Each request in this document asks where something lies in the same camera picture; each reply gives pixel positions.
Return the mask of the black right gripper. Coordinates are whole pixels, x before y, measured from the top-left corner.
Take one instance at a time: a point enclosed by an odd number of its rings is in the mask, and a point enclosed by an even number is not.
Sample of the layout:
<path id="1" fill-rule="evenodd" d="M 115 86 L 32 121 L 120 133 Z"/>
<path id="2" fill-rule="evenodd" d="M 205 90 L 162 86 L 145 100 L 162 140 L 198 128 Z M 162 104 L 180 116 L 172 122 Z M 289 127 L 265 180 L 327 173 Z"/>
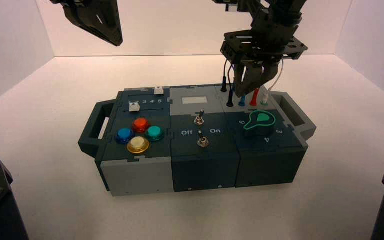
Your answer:
<path id="1" fill-rule="evenodd" d="M 279 62 L 266 62 L 257 67 L 239 63 L 297 60 L 308 47 L 294 37 L 295 28 L 271 28 L 265 31 L 242 30 L 224 34 L 220 52 L 234 65 L 235 95 L 240 98 L 276 77 Z"/>

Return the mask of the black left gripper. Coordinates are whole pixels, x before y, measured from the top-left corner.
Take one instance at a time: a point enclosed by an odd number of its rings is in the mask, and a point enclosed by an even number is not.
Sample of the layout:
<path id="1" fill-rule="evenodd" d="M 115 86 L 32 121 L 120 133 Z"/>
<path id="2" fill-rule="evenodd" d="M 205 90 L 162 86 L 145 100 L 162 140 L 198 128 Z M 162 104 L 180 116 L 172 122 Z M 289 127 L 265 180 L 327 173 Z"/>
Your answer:
<path id="1" fill-rule="evenodd" d="M 61 5 L 65 17 L 76 27 L 113 46 L 118 47 L 123 43 L 116 0 L 50 0 L 50 2 Z"/>

